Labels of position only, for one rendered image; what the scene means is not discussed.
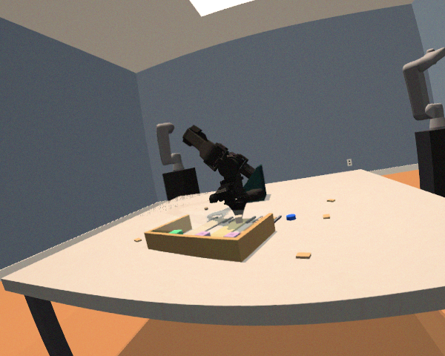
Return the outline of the brown open-top box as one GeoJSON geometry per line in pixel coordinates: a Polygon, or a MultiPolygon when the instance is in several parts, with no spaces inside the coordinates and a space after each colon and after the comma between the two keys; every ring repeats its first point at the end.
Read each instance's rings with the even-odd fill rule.
{"type": "Polygon", "coordinates": [[[242,262],[276,231],[273,215],[273,208],[185,211],[143,232],[150,250],[242,262]]]}

